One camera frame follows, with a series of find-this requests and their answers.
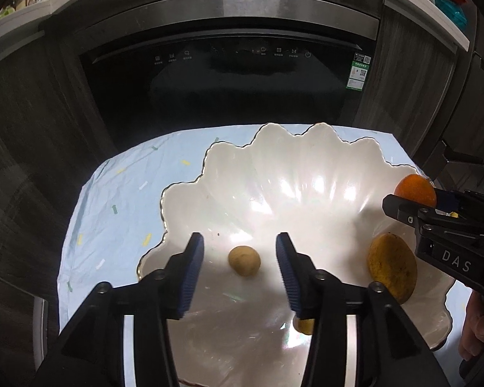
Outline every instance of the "scalloped bowl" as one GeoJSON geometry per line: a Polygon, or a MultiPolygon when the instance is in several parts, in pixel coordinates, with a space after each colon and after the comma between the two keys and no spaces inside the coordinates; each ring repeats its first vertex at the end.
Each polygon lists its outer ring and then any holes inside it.
{"type": "MultiPolygon", "coordinates": [[[[190,311],[169,322],[180,379],[209,387],[300,385],[310,337],[292,327],[276,235],[288,232],[317,268],[367,286],[374,237],[392,232],[415,248],[414,230],[381,208],[384,196],[411,173],[416,169],[409,165],[387,163],[374,139],[344,142],[326,124],[302,135],[267,124],[247,146],[214,143],[195,182],[164,190],[163,241],[138,266],[142,278],[181,252],[192,232],[204,236],[190,311]],[[227,263],[230,250],[241,244],[262,259],[253,278],[238,276],[227,263]]],[[[403,308],[431,348],[452,328],[444,303],[453,282],[418,260],[416,289],[403,308]]]]}

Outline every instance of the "light blue tablecloth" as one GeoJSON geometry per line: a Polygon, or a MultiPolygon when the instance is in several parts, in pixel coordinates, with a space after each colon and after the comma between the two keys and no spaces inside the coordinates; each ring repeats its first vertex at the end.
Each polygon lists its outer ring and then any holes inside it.
{"type": "MultiPolygon", "coordinates": [[[[284,125],[301,134],[308,125],[284,125]]],[[[63,244],[58,277],[62,329],[90,290],[101,281],[113,286],[137,282],[140,257],[161,241],[161,191],[175,182],[191,182],[201,173],[208,147],[215,141],[246,145],[259,125],[225,126],[176,132],[142,143],[104,162],[83,186],[63,244]]],[[[345,141],[375,138],[391,164],[414,165],[390,134],[334,127],[345,141]]],[[[436,353],[452,386],[462,385],[457,373],[460,337],[469,289],[456,283],[447,298],[454,327],[436,353]]],[[[132,319],[124,338],[126,386],[134,387],[132,319]]]]}

